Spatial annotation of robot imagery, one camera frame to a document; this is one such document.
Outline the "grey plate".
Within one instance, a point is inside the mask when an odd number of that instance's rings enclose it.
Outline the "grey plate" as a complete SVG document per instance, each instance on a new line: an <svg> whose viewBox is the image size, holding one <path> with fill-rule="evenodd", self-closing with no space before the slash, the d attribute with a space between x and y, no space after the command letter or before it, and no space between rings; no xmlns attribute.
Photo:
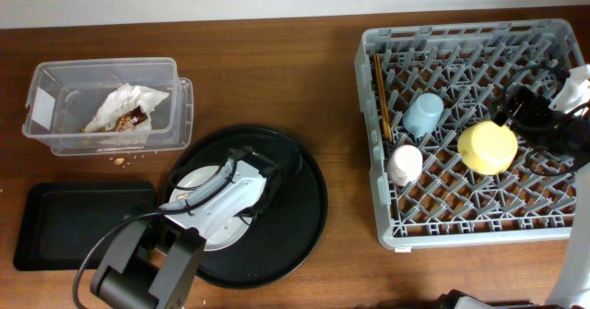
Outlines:
<svg viewBox="0 0 590 309"><path fill-rule="evenodd" d="M218 166L205 166L194 170L179 182L180 187L198 186L207 182L217 171ZM226 221L206 241L205 251L214 252L225 249L238 242L250 228L254 218L234 216Z"/></svg>

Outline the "white tissue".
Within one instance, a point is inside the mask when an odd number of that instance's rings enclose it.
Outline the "white tissue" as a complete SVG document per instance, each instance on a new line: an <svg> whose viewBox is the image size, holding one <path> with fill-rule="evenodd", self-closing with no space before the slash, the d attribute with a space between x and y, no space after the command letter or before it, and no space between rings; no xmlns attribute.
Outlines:
<svg viewBox="0 0 590 309"><path fill-rule="evenodd" d="M151 130L150 114L169 96L168 92L125 83L107 96L94 118L82 129L82 132L115 132L114 128L118 118L137 106L140 106L142 111L147 114L147 120L137 125L133 130L123 132Z"/></svg>

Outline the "clear plastic bin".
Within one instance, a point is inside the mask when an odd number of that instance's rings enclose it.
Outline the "clear plastic bin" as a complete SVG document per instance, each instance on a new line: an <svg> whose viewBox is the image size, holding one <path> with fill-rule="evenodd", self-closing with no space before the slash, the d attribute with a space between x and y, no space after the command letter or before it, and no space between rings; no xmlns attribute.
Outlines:
<svg viewBox="0 0 590 309"><path fill-rule="evenodd" d="M56 156L186 148L192 82L170 57L46 62L37 66L22 133Z"/></svg>

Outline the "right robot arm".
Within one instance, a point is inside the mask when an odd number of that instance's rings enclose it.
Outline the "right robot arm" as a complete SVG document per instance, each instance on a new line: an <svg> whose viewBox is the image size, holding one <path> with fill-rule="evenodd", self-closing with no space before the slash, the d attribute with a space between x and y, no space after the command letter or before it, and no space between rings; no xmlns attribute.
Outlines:
<svg viewBox="0 0 590 309"><path fill-rule="evenodd" d="M559 81L553 97L545 97L522 82L529 72L546 71ZM547 306L589 306L589 65L564 71L548 65L528 65L512 75L491 105L490 123L523 138L530 173L558 178L571 176L576 201L567 251Z"/></svg>

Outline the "round black serving tray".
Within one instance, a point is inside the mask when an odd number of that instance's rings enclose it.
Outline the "round black serving tray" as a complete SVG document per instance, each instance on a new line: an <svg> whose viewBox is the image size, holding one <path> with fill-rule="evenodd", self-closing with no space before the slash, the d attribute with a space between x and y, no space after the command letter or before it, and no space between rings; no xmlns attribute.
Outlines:
<svg viewBox="0 0 590 309"><path fill-rule="evenodd" d="M299 153L270 206L245 224L245 234L225 249L205 252L196 275L219 287L249 289L286 277L313 251L325 227L328 194L313 156L291 136L273 128L237 125L194 143L172 166L177 184L190 171L217 166L229 149L249 146L271 160Z"/></svg>

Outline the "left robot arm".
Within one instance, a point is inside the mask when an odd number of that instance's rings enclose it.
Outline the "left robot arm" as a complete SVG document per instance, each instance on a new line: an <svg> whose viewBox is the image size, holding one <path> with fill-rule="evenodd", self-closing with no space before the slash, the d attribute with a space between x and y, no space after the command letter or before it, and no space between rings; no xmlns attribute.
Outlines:
<svg viewBox="0 0 590 309"><path fill-rule="evenodd" d="M125 218L90 283L112 308L181 308L210 239L231 218L263 213L283 182L301 170L298 149L230 149L202 184L176 185L159 208Z"/></svg>

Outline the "gold snack wrapper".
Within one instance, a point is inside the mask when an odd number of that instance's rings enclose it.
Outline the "gold snack wrapper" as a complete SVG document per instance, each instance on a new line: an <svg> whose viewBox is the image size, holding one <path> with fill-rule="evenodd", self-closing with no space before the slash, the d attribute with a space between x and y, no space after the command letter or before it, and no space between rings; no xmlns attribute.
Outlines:
<svg viewBox="0 0 590 309"><path fill-rule="evenodd" d="M133 130L137 125L146 121L147 118L148 115L142 111L140 106L137 106L118 118L114 131L123 132Z"/></svg>

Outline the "pink cup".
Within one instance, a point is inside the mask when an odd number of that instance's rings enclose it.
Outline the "pink cup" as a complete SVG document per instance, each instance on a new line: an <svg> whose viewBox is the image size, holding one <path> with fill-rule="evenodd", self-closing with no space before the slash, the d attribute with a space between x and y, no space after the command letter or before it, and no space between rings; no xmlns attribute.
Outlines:
<svg viewBox="0 0 590 309"><path fill-rule="evenodd" d="M386 164L388 178L399 186L416 182L422 173L423 157L419 149L411 145L398 147Z"/></svg>

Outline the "grey dishwasher rack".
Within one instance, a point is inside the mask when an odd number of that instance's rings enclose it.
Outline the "grey dishwasher rack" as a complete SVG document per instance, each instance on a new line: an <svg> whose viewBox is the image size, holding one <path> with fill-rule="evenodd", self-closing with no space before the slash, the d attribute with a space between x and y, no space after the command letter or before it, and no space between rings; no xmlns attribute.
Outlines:
<svg viewBox="0 0 590 309"><path fill-rule="evenodd" d="M571 158L535 156L521 143L507 171L482 175L462 162L457 141L490 118L504 86L521 83L551 98L559 86L552 68L583 63L563 19L366 30L354 66L379 243L401 251L568 238L576 204ZM402 119L423 93L438 95L443 111L431 133L414 137ZM405 186L386 172L402 145L423 157L420 178Z"/></svg>

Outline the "yellow bowl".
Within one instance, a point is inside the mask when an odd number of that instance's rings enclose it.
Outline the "yellow bowl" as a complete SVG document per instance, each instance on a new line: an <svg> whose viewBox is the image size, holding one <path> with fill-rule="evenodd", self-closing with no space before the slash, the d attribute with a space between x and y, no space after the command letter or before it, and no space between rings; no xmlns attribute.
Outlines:
<svg viewBox="0 0 590 309"><path fill-rule="evenodd" d="M457 151L470 170L495 175L506 171L518 150L514 132L507 126L484 121L470 126L457 142Z"/></svg>

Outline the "black rectangular tray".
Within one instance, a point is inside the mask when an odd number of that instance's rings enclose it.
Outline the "black rectangular tray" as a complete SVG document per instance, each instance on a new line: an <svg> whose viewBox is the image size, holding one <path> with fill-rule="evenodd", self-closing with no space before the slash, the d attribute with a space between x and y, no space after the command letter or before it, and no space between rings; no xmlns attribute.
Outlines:
<svg viewBox="0 0 590 309"><path fill-rule="evenodd" d="M77 269L133 207L155 202L148 182L35 184L27 196L13 265L20 271Z"/></svg>

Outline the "blue cup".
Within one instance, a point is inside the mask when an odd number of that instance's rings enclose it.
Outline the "blue cup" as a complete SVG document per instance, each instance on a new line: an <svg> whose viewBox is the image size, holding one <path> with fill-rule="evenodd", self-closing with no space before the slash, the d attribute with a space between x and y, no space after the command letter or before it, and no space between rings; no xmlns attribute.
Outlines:
<svg viewBox="0 0 590 309"><path fill-rule="evenodd" d="M404 113L403 127L414 137L423 137L437 127L442 112L443 100L433 93L423 93Z"/></svg>

